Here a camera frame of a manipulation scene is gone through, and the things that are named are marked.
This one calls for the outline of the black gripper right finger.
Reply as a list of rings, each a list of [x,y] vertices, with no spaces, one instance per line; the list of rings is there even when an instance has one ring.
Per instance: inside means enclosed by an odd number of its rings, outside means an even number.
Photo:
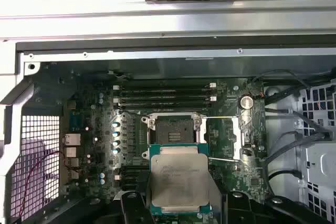
[[[225,223],[329,223],[322,215],[286,197],[272,196],[263,203],[232,191],[225,198]]]

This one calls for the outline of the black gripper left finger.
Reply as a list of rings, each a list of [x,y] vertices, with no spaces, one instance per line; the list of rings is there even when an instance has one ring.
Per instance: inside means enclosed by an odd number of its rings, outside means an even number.
[[[148,209],[138,191],[120,191],[113,202],[119,203],[120,209],[112,214],[111,223],[148,223]]]

